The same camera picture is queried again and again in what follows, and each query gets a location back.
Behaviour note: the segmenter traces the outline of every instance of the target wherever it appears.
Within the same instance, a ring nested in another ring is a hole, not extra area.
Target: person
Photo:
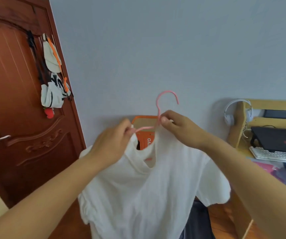
[[[286,238],[284,184],[185,116],[167,111],[161,115],[161,124],[181,143],[212,158],[261,229],[271,238]],[[48,238],[84,187],[122,157],[134,131],[128,119],[103,131],[83,159],[0,217],[0,239]]]

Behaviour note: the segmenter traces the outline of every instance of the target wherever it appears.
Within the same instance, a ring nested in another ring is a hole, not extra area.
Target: hand
[[[135,128],[131,128],[131,122],[123,119],[120,124],[107,128],[97,137],[88,155],[103,170],[122,157],[134,132]]]
[[[204,150],[210,143],[210,133],[201,129],[188,117],[174,111],[168,110],[161,115],[161,125],[188,147]]]

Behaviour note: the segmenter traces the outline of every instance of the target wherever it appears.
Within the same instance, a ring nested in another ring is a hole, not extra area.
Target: person's left hand
[[[117,126],[107,128],[97,137],[88,155],[101,169],[105,169],[122,157],[134,132],[131,122],[123,119]]]

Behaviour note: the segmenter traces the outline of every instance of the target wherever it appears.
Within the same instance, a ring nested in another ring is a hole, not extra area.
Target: carved door panel
[[[66,99],[53,119],[46,118],[24,29],[34,34],[39,53],[39,36],[55,37],[67,77],[51,11],[28,1],[0,0],[0,137],[11,136],[0,140],[0,195],[8,205],[64,170],[85,148],[73,101]]]

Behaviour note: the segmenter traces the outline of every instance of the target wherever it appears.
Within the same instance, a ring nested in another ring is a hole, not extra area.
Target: hanger
[[[154,128],[154,127],[156,127],[156,126],[158,125],[158,123],[159,123],[159,121],[160,121],[160,118],[161,118],[161,109],[160,109],[160,107],[159,107],[159,99],[160,99],[160,97],[161,97],[162,95],[164,95],[165,93],[173,93],[174,96],[175,96],[175,98],[176,98],[177,104],[179,104],[179,102],[178,102],[178,97],[177,97],[177,95],[176,95],[175,92],[173,92],[173,91],[171,91],[171,90],[163,91],[163,92],[160,93],[160,94],[157,96],[157,98],[156,98],[156,107],[157,107],[157,110],[158,110],[158,113],[157,113],[158,122],[157,122],[157,124],[156,124],[155,126],[143,126],[143,127],[140,127],[140,128],[138,128],[138,129],[136,129],[135,132],[139,132],[139,131],[144,130],[144,129],[152,129],[152,128]]]

